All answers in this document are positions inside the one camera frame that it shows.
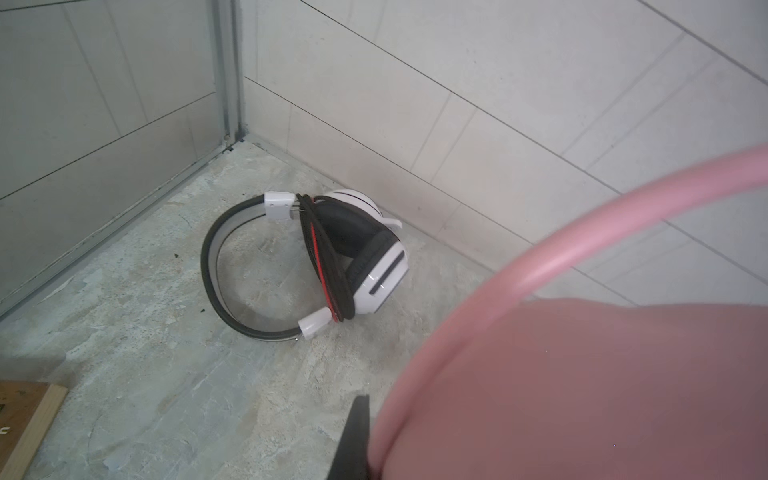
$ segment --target brown board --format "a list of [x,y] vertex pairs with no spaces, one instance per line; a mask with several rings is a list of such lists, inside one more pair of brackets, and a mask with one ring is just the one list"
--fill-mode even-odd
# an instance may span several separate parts
[[53,423],[67,389],[0,382],[0,480],[20,480]]

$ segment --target black ear cushion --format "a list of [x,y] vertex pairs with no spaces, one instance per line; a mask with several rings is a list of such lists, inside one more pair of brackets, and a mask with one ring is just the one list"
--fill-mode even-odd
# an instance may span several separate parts
[[357,257],[346,268],[346,279],[349,281],[349,289],[355,294],[366,275],[384,257],[384,253],[398,241],[397,236],[388,228],[379,231],[360,251]]
[[315,204],[315,212],[333,249],[345,257],[357,258],[378,232],[389,231],[365,211],[335,198],[323,197],[323,201]]

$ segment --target white and black headphones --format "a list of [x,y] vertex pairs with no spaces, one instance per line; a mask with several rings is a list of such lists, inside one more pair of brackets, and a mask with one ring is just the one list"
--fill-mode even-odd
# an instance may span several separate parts
[[[300,212],[307,253],[323,286],[328,306],[282,332],[264,332],[243,325],[227,308],[217,275],[219,252],[238,227],[261,217],[289,220]],[[200,253],[203,284],[211,305],[221,319],[238,332],[255,339],[280,341],[312,336],[331,320],[352,319],[356,313],[373,313],[408,272],[406,249],[391,229],[400,220],[385,218],[373,200],[356,190],[334,190],[325,195],[266,192],[224,212],[208,230]],[[339,255],[352,262],[342,268]]]

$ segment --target pink curved rim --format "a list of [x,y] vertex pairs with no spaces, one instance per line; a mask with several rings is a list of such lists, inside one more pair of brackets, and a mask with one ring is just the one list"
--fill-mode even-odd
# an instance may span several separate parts
[[476,335],[558,274],[666,217],[768,184],[768,144],[687,168],[639,187],[553,233],[478,288],[424,342],[389,392],[371,432],[378,477],[410,405]]

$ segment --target marble floor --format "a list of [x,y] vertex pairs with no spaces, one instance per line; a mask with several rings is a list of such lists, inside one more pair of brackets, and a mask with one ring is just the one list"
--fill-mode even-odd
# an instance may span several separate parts
[[[424,338],[489,275],[406,226],[411,270],[376,314],[311,340],[231,330],[200,281],[207,229],[266,190],[333,187],[238,144],[62,288],[0,323],[0,376],[70,389],[25,478],[325,478],[355,395],[370,394],[375,415]],[[293,326],[323,302],[298,221],[258,222],[225,244],[222,284],[268,328]]]

